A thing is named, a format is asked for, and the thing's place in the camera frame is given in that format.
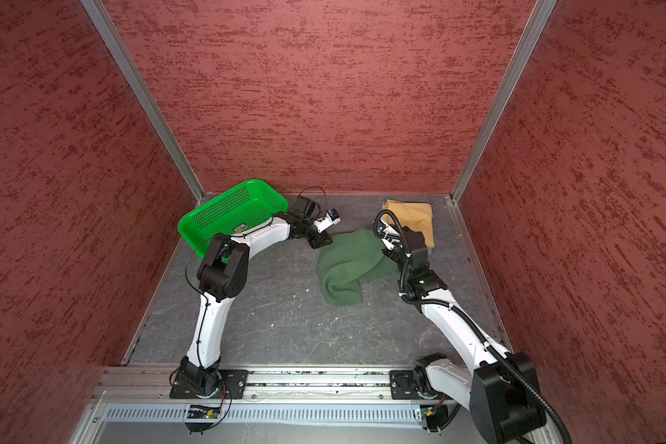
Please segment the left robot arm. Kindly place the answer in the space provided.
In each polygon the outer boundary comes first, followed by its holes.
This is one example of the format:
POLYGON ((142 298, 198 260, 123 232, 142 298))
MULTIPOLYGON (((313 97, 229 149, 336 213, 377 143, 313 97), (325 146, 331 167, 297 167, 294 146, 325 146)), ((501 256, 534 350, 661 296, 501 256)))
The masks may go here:
POLYGON ((213 200, 190 212, 179 232, 201 257, 194 290, 201 303, 192 343, 173 372, 171 399, 213 399, 226 395, 219 371, 225 325, 235 298, 243 291, 250 260, 269 247, 305 239, 313 249, 331 244, 327 230, 340 223, 339 212, 298 196, 292 207, 285 199, 269 205, 213 200))

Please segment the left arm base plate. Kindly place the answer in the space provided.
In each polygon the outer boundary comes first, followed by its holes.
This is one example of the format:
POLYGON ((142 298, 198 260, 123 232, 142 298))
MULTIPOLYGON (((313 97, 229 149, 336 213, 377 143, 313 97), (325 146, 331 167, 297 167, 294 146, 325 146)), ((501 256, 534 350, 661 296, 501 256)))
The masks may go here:
POLYGON ((211 401, 220 400, 222 396, 231 397, 233 400, 242 399, 249 372, 233 369, 219 370, 218 373, 218 386, 209 394, 203 394, 181 375, 181 371, 176 370, 169 380, 170 399, 211 401))

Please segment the yellow skirt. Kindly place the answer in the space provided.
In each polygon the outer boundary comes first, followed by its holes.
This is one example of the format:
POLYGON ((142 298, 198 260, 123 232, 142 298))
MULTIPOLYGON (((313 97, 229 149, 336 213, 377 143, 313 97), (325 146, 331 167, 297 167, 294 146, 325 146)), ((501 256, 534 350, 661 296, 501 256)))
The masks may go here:
POLYGON ((427 248, 434 248, 433 210, 429 203, 406 203, 394 200, 386 201, 384 210, 390 210, 399 219, 403 227, 424 235, 427 248))

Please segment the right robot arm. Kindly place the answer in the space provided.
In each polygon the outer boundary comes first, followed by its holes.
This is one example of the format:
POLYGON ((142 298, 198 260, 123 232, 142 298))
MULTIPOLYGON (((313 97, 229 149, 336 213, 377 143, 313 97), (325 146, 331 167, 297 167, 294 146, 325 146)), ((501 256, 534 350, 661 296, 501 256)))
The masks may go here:
POLYGON ((429 319, 453 346, 464 367, 441 355, 421 361, 421 390, 444 394, 468 410, 488 443, 507 443, 545 427, 548 413, 539 395, 534 364, 510 353, 459 305, 430 268, 420 232, 384 223, 373 233, 400 270, 400 297, 429 319))

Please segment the green plastic basket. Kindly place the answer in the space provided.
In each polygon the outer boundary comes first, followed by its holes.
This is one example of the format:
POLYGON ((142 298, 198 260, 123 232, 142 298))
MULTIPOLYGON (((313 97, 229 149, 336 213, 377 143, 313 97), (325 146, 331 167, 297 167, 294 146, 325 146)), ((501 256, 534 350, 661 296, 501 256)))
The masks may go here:
POLYGON ((217 234, 238 235, 270 222, 289 209, 287 199, 260 179, 250 179, 186 214, 178 224, 181 237, 200 258, 217 234))

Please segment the dark green skirt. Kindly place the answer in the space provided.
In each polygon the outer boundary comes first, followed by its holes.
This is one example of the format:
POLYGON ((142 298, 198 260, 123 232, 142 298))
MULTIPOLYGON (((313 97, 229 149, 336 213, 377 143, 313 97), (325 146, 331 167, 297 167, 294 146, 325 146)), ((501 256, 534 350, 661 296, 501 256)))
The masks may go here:
POLYGON ((332 306, 360 305, 362 281, 398 275, 397 264, 384 255, 384 244, 371 229, 337 234, 320 250, 317 275, 324 300, 332 306))

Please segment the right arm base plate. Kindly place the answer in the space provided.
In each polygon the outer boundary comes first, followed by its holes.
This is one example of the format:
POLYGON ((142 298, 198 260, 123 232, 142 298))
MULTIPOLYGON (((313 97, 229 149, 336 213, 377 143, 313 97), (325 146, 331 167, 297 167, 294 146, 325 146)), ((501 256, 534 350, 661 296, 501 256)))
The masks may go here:
POLYGON ((420 400, 416 371, 390 370, 390 396, 396 401, 420 400))

